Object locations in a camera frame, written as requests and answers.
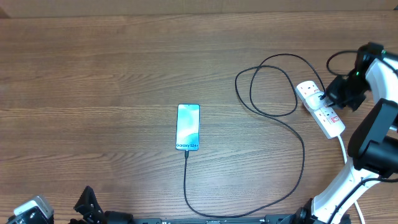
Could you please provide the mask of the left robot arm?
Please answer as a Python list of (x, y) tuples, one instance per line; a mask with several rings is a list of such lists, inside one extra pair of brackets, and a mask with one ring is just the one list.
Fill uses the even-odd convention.
[(72, 218), (69, 224), (135, 224), (134, 217), (130, 213), (104, 212), (90, 186), (85, 187), (73, 209), (83, 218), (79, 220)]

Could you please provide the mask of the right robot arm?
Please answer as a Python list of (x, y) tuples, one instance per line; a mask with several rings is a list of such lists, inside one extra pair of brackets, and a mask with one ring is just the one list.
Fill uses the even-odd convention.
[(313, 81), (295, 92), (328, 139), (341, 138), (345, 126), (335, 113), (356, 111), (373, 94), (374, 107), (352, 134), (345, 148), (346, 162), (331, 184), (290, 217), (291, 223), (350, 223), (346, 211), (372, 186), (393, 183), (397, 173), (397, 55), (376, 43), (355, 50), (354, 69), (337, 74), (324, 90)]

